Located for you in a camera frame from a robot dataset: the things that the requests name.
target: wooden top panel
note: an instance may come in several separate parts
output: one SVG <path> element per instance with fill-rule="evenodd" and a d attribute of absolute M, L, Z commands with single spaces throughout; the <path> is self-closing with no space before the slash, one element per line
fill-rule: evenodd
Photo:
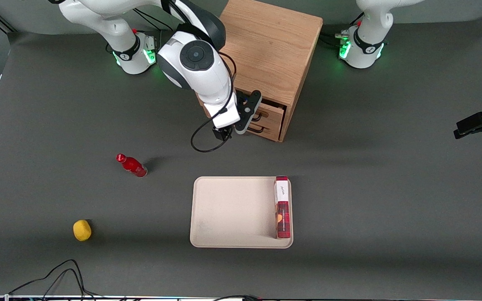
<path fill-rule="evenodd" d="M 323 19 L 254 0 L 230 0 L 220 19 L 226 27 L 221 51 L 237 65 L 235 87 L 293 105 Z"/>

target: yellow sponge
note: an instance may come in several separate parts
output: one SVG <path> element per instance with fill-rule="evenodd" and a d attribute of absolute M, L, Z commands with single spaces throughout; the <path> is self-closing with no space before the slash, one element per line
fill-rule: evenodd
<path fill-rule="evenodd" d="M 80 242 L 86 241 L 90 238 L 90 235 L 92 235 L 90 225 L 88 224 L 88 221 L 85 221 L 84 219 L 76 221 L 74 223 L 73 230 L 75 238 L 77 238 L 77 240 L 79 240 Z"/>

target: drawer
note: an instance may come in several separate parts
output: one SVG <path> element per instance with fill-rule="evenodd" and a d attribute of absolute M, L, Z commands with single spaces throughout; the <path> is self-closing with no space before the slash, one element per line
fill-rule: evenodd
<path fill-rule="evenodd" d="M 254 114 L 253 121 L 250 122 L 247 132 L 278 141 L 283 117 L 283 109 L 260 103 L 260 107 Z"/>

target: red bottle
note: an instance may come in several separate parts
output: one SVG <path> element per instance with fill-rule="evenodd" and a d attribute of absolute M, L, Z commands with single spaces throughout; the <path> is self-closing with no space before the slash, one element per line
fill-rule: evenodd
<path fill-rule="evenodd" d="M 116 156 L 116 160 L 122 163 L 122 167 L 129 171 L 130 173 L 136 175 L 139 178 L 144 177 L 148 174 L 148 170 L 146 167 L 142 166 L 142 164 L 137 161 L 135 158 L 126 157 L 124 154 L 118 154 Z"/>

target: drawer handle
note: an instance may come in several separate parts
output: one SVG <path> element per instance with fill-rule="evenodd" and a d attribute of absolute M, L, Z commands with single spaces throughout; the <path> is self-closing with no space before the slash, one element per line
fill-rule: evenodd
<path fill-rule="evenodd" d="M 263 133 L 264 132 L 264 127 L 262 126 L 262 129 L 261 130 L 255 130 L 254 128 L 247 128 L 247 131 L 251 131 L 253 133 L 257 133 L 257 134 L 260 134 L 260 133 Z"/>
<path fill-rule="evenodd" d="M 265 118 L 266 118 L 267 116 L 264 116 L 264 115 L 267 115 L 267 113 L 258 112 L 258 116 L 257 116 L 256 118 L 252 118 L 252 121 L 253 121 L 253 122 L 258 122 L 258 121 L 260 121 L 260 119 L 261 119 L 262 117 L 265 117 Z"/>

